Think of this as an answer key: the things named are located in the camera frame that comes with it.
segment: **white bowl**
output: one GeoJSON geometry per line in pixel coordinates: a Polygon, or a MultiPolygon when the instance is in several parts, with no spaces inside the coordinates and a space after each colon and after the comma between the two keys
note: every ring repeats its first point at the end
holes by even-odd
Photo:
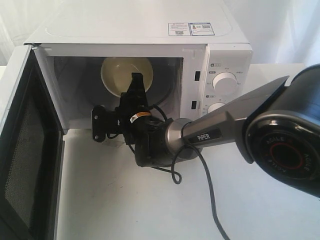
{"type": "Polygon", "coordinates": [[[154,71],[146,57],[107,57],[101,67],[101,79],[106,89],[120,98],[132,81],[131,73],[141,73],[145,91],[150,88],[154,71]]]}

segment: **microwave door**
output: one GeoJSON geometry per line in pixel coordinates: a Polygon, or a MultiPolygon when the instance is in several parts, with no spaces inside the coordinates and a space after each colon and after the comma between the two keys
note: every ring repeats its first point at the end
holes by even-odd
{"type": "Polygon", "coordinates": [[[31,48],[15,48],[0,80],[0,231],[4,239],[51,240],[63,129],[31,48]]]}

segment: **microwave control panel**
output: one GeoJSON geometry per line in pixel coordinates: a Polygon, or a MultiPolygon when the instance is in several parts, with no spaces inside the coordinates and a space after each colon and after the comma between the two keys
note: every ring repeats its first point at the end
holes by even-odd
{"type": "Polygon", "coordinates": [[[248,43],[207,45],[199,88],[200,117],[241,95],[252,54],[248,43]]]}

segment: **white backdrop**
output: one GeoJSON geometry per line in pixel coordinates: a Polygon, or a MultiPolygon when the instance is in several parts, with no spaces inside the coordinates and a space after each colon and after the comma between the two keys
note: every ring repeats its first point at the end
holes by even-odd
{"type": "MultiPolygon", "coordinates": [[[[0,65],[62,1],[0,0],[0,65]]],[[[320,0],[224,1],[252,44],[252,63],[320,63],[320,0]]]]}

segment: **white microwave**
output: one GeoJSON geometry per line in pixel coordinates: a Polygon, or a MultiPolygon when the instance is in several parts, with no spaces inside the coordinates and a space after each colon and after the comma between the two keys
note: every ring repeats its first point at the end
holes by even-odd
{"type": "Polygon", "coordinates": [[[147,58],[150,105],[195,120],[241,94],[252,54],[220,0],[65,1],[0,80],[0,225],[10,239],[55,236],[63,135],[90,129],[94,106],[119,104],[102,83],[104,59],[147,58]]]}

